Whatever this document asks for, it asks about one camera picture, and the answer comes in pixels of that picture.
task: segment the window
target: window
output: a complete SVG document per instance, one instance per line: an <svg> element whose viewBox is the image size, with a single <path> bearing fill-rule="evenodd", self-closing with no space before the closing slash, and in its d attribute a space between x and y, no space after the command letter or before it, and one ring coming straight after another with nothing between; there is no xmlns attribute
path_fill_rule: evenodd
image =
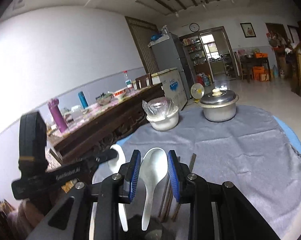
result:
<svg viewBox="0 0 301 240"><path fill-rule="evenodd" d="M218 49L216 47L215 40L212 34L201 36L201 40L204 44L204 48L208 59L218 59L221 57L218 53Z"/></svg>

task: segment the plastic wrap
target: plastic wrap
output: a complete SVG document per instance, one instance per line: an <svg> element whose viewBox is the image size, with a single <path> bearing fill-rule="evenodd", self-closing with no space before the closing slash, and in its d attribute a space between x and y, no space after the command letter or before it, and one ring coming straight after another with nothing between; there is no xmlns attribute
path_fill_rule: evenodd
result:
<svg viewBox="0 0 301 240"><path fill-rule="evenodd" d="M142 106L148 117L153 119L165 119L174 110L174 102L167 97L155 98L148 103L143 101Z"/></svg>

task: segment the picture frame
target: picture frame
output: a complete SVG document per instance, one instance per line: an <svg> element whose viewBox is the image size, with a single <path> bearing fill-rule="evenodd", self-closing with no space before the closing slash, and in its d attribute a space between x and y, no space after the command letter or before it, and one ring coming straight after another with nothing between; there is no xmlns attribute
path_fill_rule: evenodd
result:
<svg viewBox="0 0 301 240"><path fill-rule="evenodd" d="M255 38L256 37L252 23L241 23L241 27L242 27L245 38Z"/></svg>

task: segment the round table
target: round table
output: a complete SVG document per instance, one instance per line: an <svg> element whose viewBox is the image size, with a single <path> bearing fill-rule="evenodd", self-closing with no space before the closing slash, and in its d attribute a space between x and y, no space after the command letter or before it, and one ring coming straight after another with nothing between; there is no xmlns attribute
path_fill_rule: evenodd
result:
<svg viewBox="0 0 301 240"><path fill-rule="evenodd" d="M196 153L193 172L208 182L232 181L279 237L301 202L301 144L288 126L263 109L239 105L233 119L214 123L205 119L201 108L192 108L181 111L178 125L169 131L155 131L146 124L118 143L126 161L134 149L142 158L153 147L175 150L186 164ZM107 165L101 165L96 182L109 175ZM165 181L155 189L153 216L158 215ZM145 195L139 179L136 196L126 205L128 218L142 214ZM165 226L176 233L176 239L187 239L188 220L189 205L183 204L177 221Z"/></svg>

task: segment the wall clock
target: wall clock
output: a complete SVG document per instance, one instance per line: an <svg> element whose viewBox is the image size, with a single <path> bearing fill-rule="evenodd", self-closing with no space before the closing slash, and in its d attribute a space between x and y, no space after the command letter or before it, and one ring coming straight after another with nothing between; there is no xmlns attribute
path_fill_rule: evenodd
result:
<svg viewBox="0 0 301 240"><path fill-rule="evenodd" d="M190 30L192 32L198 32L200 30L200 26L197 23L191 23L190 24Z"/></svg>

